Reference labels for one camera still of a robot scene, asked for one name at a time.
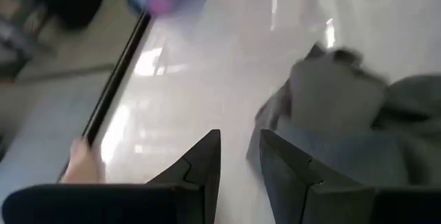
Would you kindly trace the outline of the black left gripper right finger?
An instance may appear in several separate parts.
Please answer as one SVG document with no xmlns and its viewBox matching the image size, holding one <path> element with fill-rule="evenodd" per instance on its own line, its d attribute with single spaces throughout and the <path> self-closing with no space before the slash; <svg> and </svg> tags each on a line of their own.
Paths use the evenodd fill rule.
<svg viewBox="0 0 441 224">
<path fill-rule="evenodd" d="M 441 187 L 363 185 L 271 130 L 260 166 L 276 224 L 441 224 Z"/>
</svg>

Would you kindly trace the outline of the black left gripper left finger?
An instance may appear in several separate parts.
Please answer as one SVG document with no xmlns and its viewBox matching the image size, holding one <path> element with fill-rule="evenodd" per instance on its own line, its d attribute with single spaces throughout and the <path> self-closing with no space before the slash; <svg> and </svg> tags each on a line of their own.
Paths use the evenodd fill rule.
<svg viewBox="0 0 441 224">
<path fill-rule="evenodd" d="M 45 184 L 11 193 L 4 224 L 214 224 L 221 134 L 210 130 L 145 184 Z"/>
</svg>

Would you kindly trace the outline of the peach towel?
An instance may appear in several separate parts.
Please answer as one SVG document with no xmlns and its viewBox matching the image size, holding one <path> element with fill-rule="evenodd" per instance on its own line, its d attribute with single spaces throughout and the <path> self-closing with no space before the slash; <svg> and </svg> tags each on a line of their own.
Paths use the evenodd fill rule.
<svg viewBox="0 0 441 224">
<path fill-rule="evenodd" d="M 77 139 L 70 148 L 70 159 L 60 183 L 98 184 L 101 183 L 101 169 L 87 140 Z"/>
</svg>

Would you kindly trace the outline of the blue gray towel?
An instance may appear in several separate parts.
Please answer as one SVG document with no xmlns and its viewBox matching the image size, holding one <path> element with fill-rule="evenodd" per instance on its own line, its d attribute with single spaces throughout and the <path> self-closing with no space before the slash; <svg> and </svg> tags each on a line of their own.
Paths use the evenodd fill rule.
<svg viewBox="0 0 441 224">
<path fill-rule="evenodd" d="M 247 150 L 247 160 L 260 176 L 260 131 L 268 129 L 331 169 L 364 185 L 411 185 L 404 149 L 392 134 L 369 128 L 325 132 L 317 125 L 278 119 L 275 128 L 257 122 Z"/>
</svg>

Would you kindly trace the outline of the small dark gray towel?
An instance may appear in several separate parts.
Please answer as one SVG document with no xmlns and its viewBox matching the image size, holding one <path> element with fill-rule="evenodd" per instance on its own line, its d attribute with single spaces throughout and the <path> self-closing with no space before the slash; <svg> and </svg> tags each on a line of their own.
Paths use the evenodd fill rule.
<svg viewBox="0 0 441 224">
<path fill-rule="evenodd" d="M 255 124 L 275 130 L 285 121 L 291 128 L 325 136 L 366 130 L 386 89 L 384 78 L 362 68 L 358 51 L 327 50 L 315 43 L 256 113 Z"/>
</svg>

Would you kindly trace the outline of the magenta towel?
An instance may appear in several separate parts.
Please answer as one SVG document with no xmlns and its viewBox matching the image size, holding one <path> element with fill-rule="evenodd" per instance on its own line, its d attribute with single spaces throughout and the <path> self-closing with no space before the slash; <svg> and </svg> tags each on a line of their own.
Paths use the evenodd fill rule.
<svg viewBox="0 0 441 224">
<path fill-rule="evenodd" d="M 170 13 L 175 5 L 175 0 L 147 0 L 148 10 L 155 17 Z"/>
</svg>

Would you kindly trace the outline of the large dark gray towel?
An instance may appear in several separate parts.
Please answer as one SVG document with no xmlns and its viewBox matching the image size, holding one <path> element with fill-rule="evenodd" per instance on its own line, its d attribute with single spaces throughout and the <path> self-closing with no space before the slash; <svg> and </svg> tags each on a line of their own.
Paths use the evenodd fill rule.
<svg viewBox="0 0 441 224">
<path fill-rule="evenodd" d="M 441 74 L 392 83 L 372 128 L 397 143 L 408 184 L 441 186 Z"/>
</svg>

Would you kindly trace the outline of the black metal table frame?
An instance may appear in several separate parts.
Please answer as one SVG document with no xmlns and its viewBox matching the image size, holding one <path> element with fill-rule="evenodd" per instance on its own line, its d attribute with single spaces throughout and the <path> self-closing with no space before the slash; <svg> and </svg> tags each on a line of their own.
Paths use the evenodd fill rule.
<svg viewBox="0 0 441 224">
<path fill-rule="evenodd" d="M 106 81 L 105 87 L 101 92 L 99 100 L 94 107 L 82 135 L 77 138 L 87 140 L 93 153 L 94 143 L 95 141 L 101 140 L 99 133 L 101 129 L 105 129 L 108 126 L 108 115 L 114 111 L 115 101 L 121 97 L 121 91 L 125 88 L 134 64 L 139 59 L 139 55 L 143 50 L 143 45 L 145 44 L 146 38 L 148 38 L 150 26 L 153 22 L 154 18 L 148 13 L 144 12 L 140 15 L 121 56 Z M 99 158 L 96 159 L 101 168 L 101 160 Z M 65 172 L 68 162 L 60 174 L 59 180 Z"/>
</svg>

